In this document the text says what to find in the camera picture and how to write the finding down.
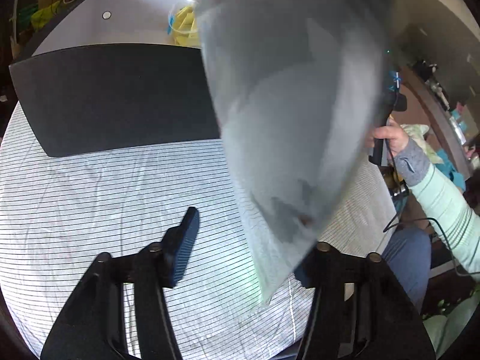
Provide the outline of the person's right forearm sleeve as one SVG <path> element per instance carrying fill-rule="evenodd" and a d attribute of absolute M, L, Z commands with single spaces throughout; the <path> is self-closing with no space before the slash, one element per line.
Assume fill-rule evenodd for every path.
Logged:
<path fill-rule="evenodd" d="M 440 240 L 479 281 L 479 216 L 414 140 L 408 140 L 394 163 Z"/>

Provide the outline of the person's right hand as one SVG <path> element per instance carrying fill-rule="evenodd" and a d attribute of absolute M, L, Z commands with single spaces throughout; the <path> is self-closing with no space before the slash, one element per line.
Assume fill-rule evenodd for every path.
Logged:
<path fill-rule="evenodd" d="M 366 138 L 365 147 L 367 149 L 374 147 L 374 140 L 386 140 L 390 147 L 391 153 L 395 157 L 403 151 L 409 142 L 409 135 L 402 129 L 402 127 L 390 116 L 386 125 L 375 127 Z"/>

